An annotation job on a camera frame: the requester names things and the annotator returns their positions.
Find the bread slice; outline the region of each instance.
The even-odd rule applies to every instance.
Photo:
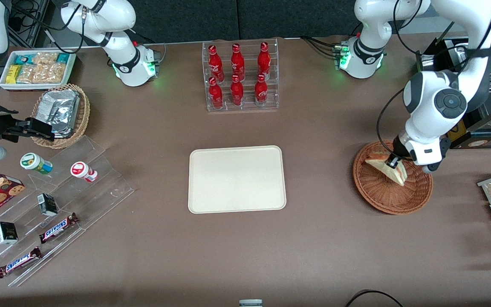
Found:
[[[365,159],[365,162],[378,169],[378,171],[382,172],[400,186],[404,186],[405,181],[407,180],[407,170],[405,169],[405,165],[403,165],[403,161],[399,161],[397,167],[393,169],[386,165],[388,157],[390,157],[389,153],[373,152]]]

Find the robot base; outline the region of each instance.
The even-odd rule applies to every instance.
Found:
[[[152,78],[158,77],[160,52],[141,45],[136,48],[140,52],[140,60],[138,64],[132,68],[131,72],[120,72],[115,68],[115,65],[113,65],[117,77],[128,86],[140,86]]]
[[[380,55],[378,59],[372,58],[371,63],[365,64],[363,59],[356,54],[355,41],[357,37],[352,37],[348,41],[341,42],[340,50],[333,48],[333,54],[342,57],[335,59],[335,68],[347,72],[354,78],[368,78],[380,67],[383,55]]]

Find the red bottle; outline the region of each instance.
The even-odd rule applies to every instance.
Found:
[[[240,52],[240,45],[237,43],[232,45],[230,62],[232,63],[232,73],[237,74],[240,77],[240,81],[243,81],[246,78],[246,64],[244,62],[244,56]]]
[[[210,70],[212,71],[212,76],[214,76],[218,83],[225,80],[225,74],[222,72],[222,61],[217,54],[217,48],[214,45],[208,47],[210,52]]]
[[[230,93],[232,93],[232,103],[234,103],[236,107],[242,105],[242,99],[244,97],[244,87],[240,82],[240,76],[238,76],[237,74],[232,75]]]
[[[265,82],[265,75],[259,74],[257,78],[257,84],[255,84],[255,104],[257,107],[264,107],[266,105],[266,93],[269,88]]]
[[[212,105],[216,109],[222,108],[222,90],[219,85],[217,85],[217,80],[214,77],[210,77],[210,100]]]
[[[257,58],[257,64],[259,65],[259,74],[265,75],[265,80],[270,78],[270,54],[269,45],[266,42],[261,43],[261,53]]]

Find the white tray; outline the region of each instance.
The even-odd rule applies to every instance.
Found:
[[[189,210],[195,214],[285,207],[278,146],[199,149],[189,161]]]
[[[62,78],[62,81],[60,83],[35,83],[35,84],[8,84],[5,83],[5,79],[7,74],[9,73],[9,68],[12,64],[14,64],[14,61],[16,60],[17,56],[23,56],[23,55],[30,55],[30,54],[35,54],[37,52],[58,52],[62,53],[58,49],[39,49],[39,50],[20,50],[20,51],[12,51],[9,55],[9,58],[7,60],[7,63],[5,64],[5,69],[3,70],[3,73],[0,78],[0,87],[2,89],[6,89],[9,91],[34,91],[34,90],[46,90],[46,89],[52,89],[57,86],[61,86],[64,84],[68,83],[69,77],[72,74],[73,70],[73,64],[75,63],[75,58],[77,55],[75,54],[70,54],[68,58],[68,62],[66,63],[66,70],[64,70],[64,76]]]

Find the small black box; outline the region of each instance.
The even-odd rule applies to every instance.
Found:
[[[39,204],[41,214],[47,216],[58,215],[58,207],[56,206],[56,202],[52,196],[45,193],[39,194],[37,195],[37,203]]]
[[[18,233],[13,223],[0,222],[0,244],[13,244],[18,242]]]

